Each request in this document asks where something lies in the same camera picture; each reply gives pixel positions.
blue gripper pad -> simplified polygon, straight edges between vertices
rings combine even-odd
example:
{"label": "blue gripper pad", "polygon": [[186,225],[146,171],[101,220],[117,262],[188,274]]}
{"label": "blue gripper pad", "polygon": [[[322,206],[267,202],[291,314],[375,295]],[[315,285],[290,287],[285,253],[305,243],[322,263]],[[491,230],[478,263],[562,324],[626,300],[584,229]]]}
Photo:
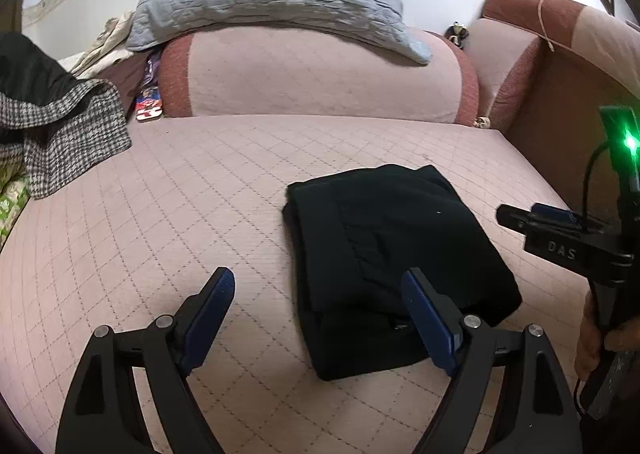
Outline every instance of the blue gripper pad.
{"label": "blue gripper pad", "polygon": [[459,365],[455,353],[463,340],[462,313],[449,297],[438,294],[417,268],[402,276],[400,291],[431,360],[453,376]]}
{"label": "blue gripper pad", "polygon": [[184,377],[203,364],[234,299],[234,274],[228,268],[220,270],[222,274],[184,335],[183,354],[178,364],[178,369]]}
{"label": "blue gripper pad", "polygon": [[559,209],[544,203],[535,203],[531,207],[531,212],[559,223],[579,225],[578,217],[570,210]]}

sofa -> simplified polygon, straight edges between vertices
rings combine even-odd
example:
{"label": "sofa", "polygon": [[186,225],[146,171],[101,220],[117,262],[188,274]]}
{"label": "sofa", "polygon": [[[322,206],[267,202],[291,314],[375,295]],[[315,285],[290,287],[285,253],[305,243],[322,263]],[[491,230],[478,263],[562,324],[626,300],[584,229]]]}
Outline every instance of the sofa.
{"label": "sofa", "polygon": [[[424,34],[434,60],[418,67],[283,30],[203,30],[169,43],[168,116],[132,122],[128,151],[27,204],[0,254],[0,392],[43,453],[54,451],[92,330],[173,313],[217,266],[234,272],[236,297],[188,381],[227,453],[411,452],[449,379],[427,359],[319,380],[296,324],[280,213],[291,182],[384,163],[434,164],[456,187],[523,296],[502,326],[540,324],[574,383],[587,282],[526,254],[495,208],[578,208],[582,170],[603,137],[597,107],[640,97],[640,34],[569,0],[487,0],[464,52]],[[491,129],[474,127],[477,117]],[[592,181],[592,211],[611,219],[606,160]],[[501,376],[494,370],[469,453],[482,449]],[[135,377],[156,450],[168,452],[143,371]]]}

checkered jacket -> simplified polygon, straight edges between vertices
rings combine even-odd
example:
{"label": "checkered jacket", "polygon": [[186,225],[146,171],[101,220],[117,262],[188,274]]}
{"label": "checkered jacket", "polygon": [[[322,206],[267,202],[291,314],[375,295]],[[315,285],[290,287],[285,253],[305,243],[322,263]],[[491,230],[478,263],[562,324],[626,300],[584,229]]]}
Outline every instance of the checkered jacket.
{"label": "checkered jacket", "polygon": [[107,80],[80,82],[44,106],[0,92],[0,168],[23,163],[34,198],[130,146],[120,94]]}

metal screw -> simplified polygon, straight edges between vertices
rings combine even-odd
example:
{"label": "metal screw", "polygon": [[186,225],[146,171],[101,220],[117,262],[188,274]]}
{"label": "metal screw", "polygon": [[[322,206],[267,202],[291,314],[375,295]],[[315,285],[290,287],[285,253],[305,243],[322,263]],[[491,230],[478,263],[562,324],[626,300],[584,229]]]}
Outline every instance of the metal screw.
{"label": "metal screw", "polygon": [[168,328],[174,323],[174,318],[171,315],[161,315],[156,319],[156,326],[159,328]]}
{"label": "metal screw", "polygon": [[535,337],[541,337],[545,334],[545,331],[538,324],[529,324],[529,333]]}
{"label": "metal screw", "polygon": [[98,326],[94,330],[94,336],[101,339],[103,336],[106,336],[108,332],[109,332],[109,326],[105,326],[103,324],[102,326]]}
{"label": "metal screw", "polygon": [[475,315],[466,315],[463,322],[465,323],[465,326],[473,329],[479,328],[482,323],[480,317],[476,317]]}

sofa cushion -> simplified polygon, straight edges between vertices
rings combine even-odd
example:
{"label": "sofa cushion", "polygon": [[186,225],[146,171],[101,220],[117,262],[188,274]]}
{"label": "sofa cushion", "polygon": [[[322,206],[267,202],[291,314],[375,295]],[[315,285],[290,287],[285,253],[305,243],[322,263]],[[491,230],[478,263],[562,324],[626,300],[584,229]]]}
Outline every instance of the sofa cushion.
{"label": "sofa cushion", "polygon": [[[280,214],[286,186],[361,166],[434,164],[516,276],[524,303],[507,326],[541,324],[572,376],[587,283],[526,254],[521,237],[496,225],[501,202],[562,206],[500,132],[297,115],[161,119],[133,124],[130,132],[130,150],[28,203],[0,254],[0,392],[44,454],[53,452],[63,400],[92,329],[147,326],[173,313],[220,265],[236,276],[235,301],[189,384],[226,452],[357,446],[373,454],[390,444],[411,452],[449,379],[425,360],[321,382],[292,306]],[[145,381],[136,370],[150,434],[156,450],[166,452]],[[498,392],[492,380],[488,402]],[[488,404],[482,412],[476,450],[493,409]]]}
{"label": "sofa cushion", "polygon": [[481,18],[470,27],[465,54],[478,73],[478,116],[507,131],[530,91],[544,55],[542,39],[510,24]]}
{"label": "sofa cushion", "polygon": [[277,26],[204,30],[169,43],[159,84],[167,116],[338,114],[473,124],[478,80],[458,48],[421,30],[433,59]]}

